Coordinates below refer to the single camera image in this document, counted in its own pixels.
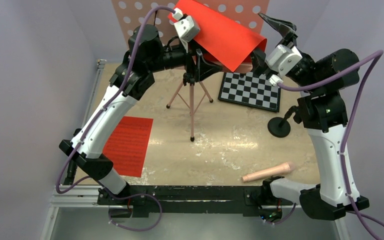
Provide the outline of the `red sheet music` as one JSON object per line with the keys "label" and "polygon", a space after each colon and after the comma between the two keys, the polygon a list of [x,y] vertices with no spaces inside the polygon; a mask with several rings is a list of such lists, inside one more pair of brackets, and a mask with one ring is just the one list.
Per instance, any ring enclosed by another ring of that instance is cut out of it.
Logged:
{"label": "red sheet music", "polygon": [[152,131],[153,119],[124,116],[103,148],[122,176],[140,178]]}
{"label": "red sheet music", "polygon": [[267,38],[195,0],[180,0],[175,5],[191,16],[200,28],[187,43],[188,50],[201,48],[204,59],[221,65],[224,72],[252,71],[251,53],[265,51]]}

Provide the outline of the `black microphone desk stand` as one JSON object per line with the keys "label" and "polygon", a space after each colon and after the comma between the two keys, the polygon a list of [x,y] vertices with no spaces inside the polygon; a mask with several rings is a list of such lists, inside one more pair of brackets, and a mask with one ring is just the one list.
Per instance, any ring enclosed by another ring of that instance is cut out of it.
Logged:
{"label": "black microphone desk stand", "polygon": [[267,129],[269,133],[277,138],[285,138],[291,132],[291,126],[288,122],[288,119],[293,116],[293,120],[297,124],[302,123],[302,118],[299,113],[299,107],[293,105],[289,108],[289,110],[285,113],[284,117],[273,117],[267,123]]}

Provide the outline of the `black microphone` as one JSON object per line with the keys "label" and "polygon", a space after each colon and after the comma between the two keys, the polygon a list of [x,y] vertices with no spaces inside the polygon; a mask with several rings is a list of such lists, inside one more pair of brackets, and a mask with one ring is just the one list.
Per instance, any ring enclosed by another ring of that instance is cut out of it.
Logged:
{"label": "black microphone", "polygon": [[75,176],[77,173],[77,159],[81,155],[79,153],[79,147],[82,146],[82,142],[79,141],[77,135],[81,131],[80,128],[76,129],[71,139],[63,139],[59,144],[59,149],[67,156],[64,162],[61,177],[64,177],[63,185],[73,185],[75,183]]}

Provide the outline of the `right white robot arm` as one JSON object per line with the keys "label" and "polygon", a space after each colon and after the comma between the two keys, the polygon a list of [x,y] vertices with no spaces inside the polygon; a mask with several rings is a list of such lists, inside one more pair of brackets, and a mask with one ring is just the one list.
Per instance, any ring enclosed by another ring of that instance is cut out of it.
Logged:
{"label": "right white robot arm", "polygon": [[350,168],[345,137],[351,121],[347,116],[340,90],[359,82],[358,56],[341,48],[319,59],[297,48],[296,26],[285,20],[259,13],[269,26],[282,37],[271,54],[254,49],[251,52],[252,70],[266,76],[271,85],[280,87],[282,78],[294,81],[306,96],[297,100],[284,117],[268,122],[269,132],[278,138],[290,132],[288,118],[303,124],[313,144],[319,184],[303,184],[283,176],[265,179],[260,196],[268,204],[278,199],[299,204],[311,219],[334,221],[353,207],[369,207],[369,200],[360,195]]}

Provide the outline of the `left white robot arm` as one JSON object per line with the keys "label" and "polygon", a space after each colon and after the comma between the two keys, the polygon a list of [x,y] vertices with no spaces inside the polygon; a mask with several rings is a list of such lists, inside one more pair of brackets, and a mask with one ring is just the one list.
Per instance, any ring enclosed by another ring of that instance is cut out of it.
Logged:
{"label": "left white robot arm", "polygon": [[128,51],[112,75],[105,94],[86,124],[71,139],[64,139],[59,149],[90,178],[101,184],[118,205],[129,199],[129,184],[120,176],[104,147],[126,113],[155,83],[154,73],[184,67],[186,82],[205,80],[221,67],[204,59],[204,48],[198,43],[199,26],[174,25],[179,44],[163,44],[152,24],[138,26],[128,39]]}

